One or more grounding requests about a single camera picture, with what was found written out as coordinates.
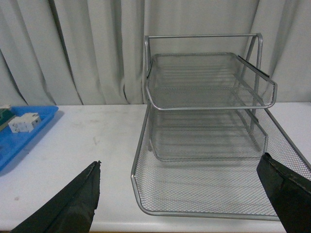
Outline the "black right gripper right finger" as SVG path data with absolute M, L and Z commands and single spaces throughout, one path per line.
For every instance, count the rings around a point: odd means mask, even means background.
M 311 182 L 270 154 L 262 155 L 257 174 L 279 220 L 288 233 L 311 231 Z

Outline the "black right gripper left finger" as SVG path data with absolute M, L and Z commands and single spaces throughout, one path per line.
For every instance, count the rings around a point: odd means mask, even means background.
M 87 233 L 100 196 L 100 164 L 94 161 L 13 233 Z

